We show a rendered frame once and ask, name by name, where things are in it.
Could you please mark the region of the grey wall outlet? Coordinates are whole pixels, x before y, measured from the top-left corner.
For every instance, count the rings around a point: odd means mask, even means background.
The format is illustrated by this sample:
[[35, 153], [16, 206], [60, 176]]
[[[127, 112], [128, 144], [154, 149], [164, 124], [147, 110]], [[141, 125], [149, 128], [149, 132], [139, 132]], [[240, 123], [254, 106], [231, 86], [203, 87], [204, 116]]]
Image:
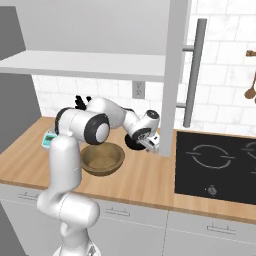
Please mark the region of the grey wall outlet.
[[132, 97], [134, 99], [145, 98], [145, 82], [144, 81], [133, 81], [132, 82]]

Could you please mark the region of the white drawer front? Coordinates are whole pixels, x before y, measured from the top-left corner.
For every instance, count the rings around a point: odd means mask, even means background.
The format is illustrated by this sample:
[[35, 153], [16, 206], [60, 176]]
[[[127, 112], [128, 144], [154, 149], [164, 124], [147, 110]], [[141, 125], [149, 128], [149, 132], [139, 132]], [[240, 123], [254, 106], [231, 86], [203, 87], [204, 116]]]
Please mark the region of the white drawer front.
[[[155, 209], [150, 207], [125, 204], [119, 202], [112, 202], [106, 200], [96, 199], [96, 202], [100, 206], [100, 216], [103, 218], [115, 219], [120, 221], [126, 221], [136, 224], [143, 224], [153, 227], [164, 228], [166, 226], [166, 220], [168, 211]], [[130, 212], [130, 217], [118, 216], [105, 213], [105, 209], [114, 208], [116, 210], [124, 210]]]
[[[212, 223], [217, 227], [225, 228], [226, 226], [229, 226], [231, 230], [236, 230], [236, 235], [208, 231], [206, 226], [211, 225]], [[254, 224], [170, 211], [168, 213], [167, 227], [170, 230], [184, 231], [192, 234], [229, 239], [256, 245], [256, 225]]]
[[15, 213], [19, 210], [26, 211], [38, 211], [37, 201], [30, 201], [26, 199], [18, 198], [19, 193], [28, 191], [30, 194], [42, 193], [41, 190], [0, 184], [0, 201], [6, 213]]

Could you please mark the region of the grey open cabinet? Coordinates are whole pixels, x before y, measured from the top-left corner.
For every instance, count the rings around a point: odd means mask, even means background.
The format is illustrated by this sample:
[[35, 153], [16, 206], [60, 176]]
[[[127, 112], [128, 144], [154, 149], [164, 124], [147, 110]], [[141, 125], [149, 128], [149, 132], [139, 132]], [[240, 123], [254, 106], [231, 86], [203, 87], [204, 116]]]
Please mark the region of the grey open cabinet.
[[0, 72], [161, 82], [170, 0], [0, 0]]

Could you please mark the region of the black hob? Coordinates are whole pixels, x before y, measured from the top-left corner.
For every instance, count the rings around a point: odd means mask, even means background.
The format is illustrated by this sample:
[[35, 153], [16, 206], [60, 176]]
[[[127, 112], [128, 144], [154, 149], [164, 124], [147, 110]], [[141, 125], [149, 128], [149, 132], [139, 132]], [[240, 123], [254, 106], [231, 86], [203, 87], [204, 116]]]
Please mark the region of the black hob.
[[256, 205], [256, 139], [178, 131], [175, 193]]

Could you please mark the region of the wooden bowl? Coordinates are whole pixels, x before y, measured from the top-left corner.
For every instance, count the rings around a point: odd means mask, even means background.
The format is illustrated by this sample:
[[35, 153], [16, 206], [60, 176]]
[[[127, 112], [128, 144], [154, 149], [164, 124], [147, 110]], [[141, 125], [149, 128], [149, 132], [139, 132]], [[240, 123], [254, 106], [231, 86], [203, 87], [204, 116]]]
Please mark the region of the wooden bowl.
[[90, 145], [81, 151], [82, 168], [94, 176], [103, 177], [113, 174], [121, 167], [124, 159], [124, 150], [110, 142]]

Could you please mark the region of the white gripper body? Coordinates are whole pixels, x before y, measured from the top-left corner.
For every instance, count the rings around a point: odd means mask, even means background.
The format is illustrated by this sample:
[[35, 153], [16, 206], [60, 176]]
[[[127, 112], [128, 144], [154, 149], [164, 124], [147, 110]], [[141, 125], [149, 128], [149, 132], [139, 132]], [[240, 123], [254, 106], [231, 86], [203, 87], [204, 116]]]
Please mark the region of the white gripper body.
[[160, 135], [155, 133], [154, 136], [147, 137], [145, 143], [148, 152], [157, 153], [159, 151]]

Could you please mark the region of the hanging wooden spoon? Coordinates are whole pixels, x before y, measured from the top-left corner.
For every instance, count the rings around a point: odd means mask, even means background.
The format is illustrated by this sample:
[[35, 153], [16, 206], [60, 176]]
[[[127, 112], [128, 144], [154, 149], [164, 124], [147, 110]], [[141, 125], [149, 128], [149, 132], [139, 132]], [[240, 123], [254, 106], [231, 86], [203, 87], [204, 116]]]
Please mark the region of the hanging wooden spoon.
[[256, 82], [256, 73], [254, 75], [252, 86], [244, 93], [246, 99], [252, 99], [256, 95], [256, 90], [254, 89], [254, 85]]

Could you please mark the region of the grey tall cabinet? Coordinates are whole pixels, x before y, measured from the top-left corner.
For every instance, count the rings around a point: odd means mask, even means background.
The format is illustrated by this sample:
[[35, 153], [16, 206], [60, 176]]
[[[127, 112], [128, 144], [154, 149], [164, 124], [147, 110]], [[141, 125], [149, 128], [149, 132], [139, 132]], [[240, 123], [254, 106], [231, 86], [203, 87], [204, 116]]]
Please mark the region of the grey tall cabinet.
[[[0, 61], [24, 50], [16, 8], [0, 7]], [[0, 71], [0, 154], [40, 117], [32, 77]]]

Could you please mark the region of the white cupboard door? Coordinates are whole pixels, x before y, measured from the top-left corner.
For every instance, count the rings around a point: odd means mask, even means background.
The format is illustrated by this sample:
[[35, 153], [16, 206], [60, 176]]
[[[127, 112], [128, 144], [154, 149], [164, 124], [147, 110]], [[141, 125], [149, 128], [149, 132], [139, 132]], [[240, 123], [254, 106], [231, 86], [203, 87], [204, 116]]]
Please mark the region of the white cupboard door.
[[168, 229], [163, 256], [256, 256], [256, 245]]
[[101, 217], [88, 232], [102, 256], [162, 256], [162, 227]]
[[60, 224], [37, 210], [35, 205], [1, 201], [28, 256], [53, 256], [61, 245]]

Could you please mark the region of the black spiky object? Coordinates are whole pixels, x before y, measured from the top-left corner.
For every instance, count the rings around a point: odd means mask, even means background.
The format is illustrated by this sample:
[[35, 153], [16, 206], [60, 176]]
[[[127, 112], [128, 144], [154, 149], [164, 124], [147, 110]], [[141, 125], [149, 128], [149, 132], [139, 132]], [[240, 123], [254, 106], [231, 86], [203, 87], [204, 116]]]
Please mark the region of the black spiky object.
[[80, 110], [87, 109], [87, 105], [84, 103], [83, 99], [79, 95], [76, 96], [75, 103], [76, 103], [76, 106], [75, 106], [76, 109], [80, 109]]

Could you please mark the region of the teal and white kitchen scale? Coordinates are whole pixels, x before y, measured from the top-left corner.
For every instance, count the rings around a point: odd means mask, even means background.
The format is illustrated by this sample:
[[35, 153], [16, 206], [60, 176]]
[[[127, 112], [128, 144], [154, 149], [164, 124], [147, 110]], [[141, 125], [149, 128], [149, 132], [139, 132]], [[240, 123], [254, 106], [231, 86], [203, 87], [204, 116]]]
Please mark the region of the teal and white kitchen scale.
[[50, 148], [51, 141], [57, 136], [55, 132], [50, 130], [46, 131], [42, 140], [42, 147], [46, 150]]

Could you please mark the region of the black bowl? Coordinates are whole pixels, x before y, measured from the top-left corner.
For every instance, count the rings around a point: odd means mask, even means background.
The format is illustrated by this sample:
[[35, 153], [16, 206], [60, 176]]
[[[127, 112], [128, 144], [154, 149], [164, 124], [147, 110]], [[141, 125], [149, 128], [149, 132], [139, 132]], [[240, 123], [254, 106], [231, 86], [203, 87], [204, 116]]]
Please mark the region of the black bowl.
[[133, 136], [130, 136], [129, 134], [127, 134], [125, 136], [125, 144], [128, 148], [130, 148], [131, 150], [144, 150], [145, 146], [142, 145], [139, 140], [138, 140], [138, 136], [136, 134], [133, 134]]

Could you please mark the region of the grey cabinet door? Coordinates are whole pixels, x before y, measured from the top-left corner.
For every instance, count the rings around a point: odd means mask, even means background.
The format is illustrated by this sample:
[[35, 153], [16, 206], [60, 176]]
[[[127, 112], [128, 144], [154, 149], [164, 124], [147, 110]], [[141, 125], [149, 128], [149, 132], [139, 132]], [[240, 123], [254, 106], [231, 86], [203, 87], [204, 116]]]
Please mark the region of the grey cabinet door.
[[170, 157], [190, 0], [170, 0], [159, 155]]

